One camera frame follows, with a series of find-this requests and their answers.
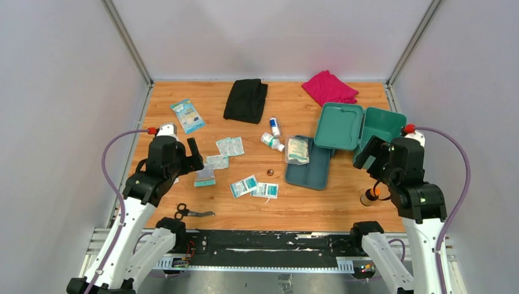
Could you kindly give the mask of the clear bag teal strip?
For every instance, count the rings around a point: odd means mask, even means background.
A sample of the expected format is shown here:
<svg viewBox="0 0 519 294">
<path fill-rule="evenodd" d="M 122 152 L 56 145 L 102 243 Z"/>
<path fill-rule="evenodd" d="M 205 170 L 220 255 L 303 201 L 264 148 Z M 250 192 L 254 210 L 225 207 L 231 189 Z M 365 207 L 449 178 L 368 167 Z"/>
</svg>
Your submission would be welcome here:
<svg viewBox="0 0 519 294">
<path fill-rule="evenodd" d="M 195 187 L 213 186 L 215 184 L 214 167 L 211 164 L 205 164 L 202 170 L 196 172 Z"/>
</svg>

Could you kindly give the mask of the brown bottle orange cap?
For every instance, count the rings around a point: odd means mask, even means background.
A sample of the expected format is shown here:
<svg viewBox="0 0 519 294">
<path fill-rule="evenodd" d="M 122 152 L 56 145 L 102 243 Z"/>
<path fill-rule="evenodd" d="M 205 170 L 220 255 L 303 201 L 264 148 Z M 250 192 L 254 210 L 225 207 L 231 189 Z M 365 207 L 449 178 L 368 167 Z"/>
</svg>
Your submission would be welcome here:
<svg viewBox="0 0 519 294">
<path fill-rule="evenodd" d="M 371 206 L 374 202 L 379 200 L 380 190 L 379 188 L 371 188 L 365 191 L 364 194 L 360 196 L 360 202 L 364 206 Z"/>
</svg>

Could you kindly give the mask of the teal medicine box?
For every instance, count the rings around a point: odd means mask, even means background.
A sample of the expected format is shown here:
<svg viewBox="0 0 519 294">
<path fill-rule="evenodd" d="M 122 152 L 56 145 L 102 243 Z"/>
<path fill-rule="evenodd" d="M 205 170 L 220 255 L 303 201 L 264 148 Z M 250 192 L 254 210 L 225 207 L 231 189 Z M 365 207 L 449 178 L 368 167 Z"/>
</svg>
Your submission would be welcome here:
<svg viewBox="0 0 519 294">
<path fill-rule="evenodd" d="M 327 102 L 323 105 L 313 138 L 312 150 L 318 151 L 317 165 L 310 167 L 319 172 L 327 170 L 331 160 L 330 149 L 352 151 L 357 157 L 373 136 L 390 142 L 398 137 L 407 124 L 406 116 L 376 107 Z"/>
</svg>

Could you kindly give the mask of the white bottle green label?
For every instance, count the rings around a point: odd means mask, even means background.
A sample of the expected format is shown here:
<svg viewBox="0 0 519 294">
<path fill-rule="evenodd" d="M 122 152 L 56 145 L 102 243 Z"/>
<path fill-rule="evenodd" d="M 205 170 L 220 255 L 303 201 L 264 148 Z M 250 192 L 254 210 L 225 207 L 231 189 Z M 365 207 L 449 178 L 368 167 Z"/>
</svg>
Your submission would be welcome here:
<svg viewBox="0 0 519 294">
<path fill-rule="evenodd" d="M 271 149 L 274 149 L 274 150 L 277 150 L 280 152 L 283 152 L 285 150 L 285 146 L 281 143 L 281 141 L 277 137 L 275 137 L 267 132 L 263 133 L 260 141 L 262 143 L 264 143 L 265 145 L 267 145 L 268 147 L 270 147 Z"/>
</svg>

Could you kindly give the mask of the gauze pack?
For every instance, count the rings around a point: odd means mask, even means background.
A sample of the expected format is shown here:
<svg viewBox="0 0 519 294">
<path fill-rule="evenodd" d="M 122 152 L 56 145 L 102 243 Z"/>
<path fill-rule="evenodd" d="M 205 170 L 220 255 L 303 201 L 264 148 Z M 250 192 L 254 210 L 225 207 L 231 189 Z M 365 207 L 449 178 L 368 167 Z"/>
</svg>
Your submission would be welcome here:
<svg viewBox="0 0 519 294">
<path fill-rule="evenodd" d="M 293 165 L 305 165 L 310 162 L 310 147 L 307 138 L 293 136 L 286 139 L 285 162 Z"/>
</svg>

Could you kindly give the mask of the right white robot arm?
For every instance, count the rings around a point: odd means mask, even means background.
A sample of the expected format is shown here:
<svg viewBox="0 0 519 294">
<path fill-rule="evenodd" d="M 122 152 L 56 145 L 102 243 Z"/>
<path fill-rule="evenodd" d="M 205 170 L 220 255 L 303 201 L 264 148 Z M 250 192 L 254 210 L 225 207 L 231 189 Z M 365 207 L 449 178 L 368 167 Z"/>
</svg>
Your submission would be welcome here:
<svg viewBox="0 0 519 294">
<path fill-rule="evenodd" d="M 391 142 L 373 136 L 356 157 L 361 169 L 370 156 L 368 174 L 385 184 L 390 200 L 403 222 L 413 272 L 410 273 L 390 248 L 377 221 L 356 222 L 349 246 L 356 255 L 368 255 L 391 293 L 453 293 L 444 236 L 447 211 L 441 189 L 424 180 L 424 144 L 420 133 Z"/>
</svg>

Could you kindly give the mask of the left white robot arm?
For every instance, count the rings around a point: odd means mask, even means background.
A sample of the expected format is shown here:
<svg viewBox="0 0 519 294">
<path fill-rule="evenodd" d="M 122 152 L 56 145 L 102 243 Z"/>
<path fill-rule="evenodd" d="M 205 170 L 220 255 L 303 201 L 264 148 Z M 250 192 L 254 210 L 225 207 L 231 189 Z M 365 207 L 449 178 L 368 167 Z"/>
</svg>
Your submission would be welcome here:
<svg viewBox="0 0 519 294">
<path fill-rule="evenodd" d="M 153 135 L 147 158 L 128 177 L 124 190 L 115 188 L 119 211 L 114 225 L 92 265 L 69 281 L 67 293 L 137 293 L 167 252 L 180 253 L 189 245 L 185 223 L 164 217 L 137 247 L 145 225 L 178 177 L 203 169 L 195 139 L 182 144 L 173 123 L 145 132 Z"/>
</svg>

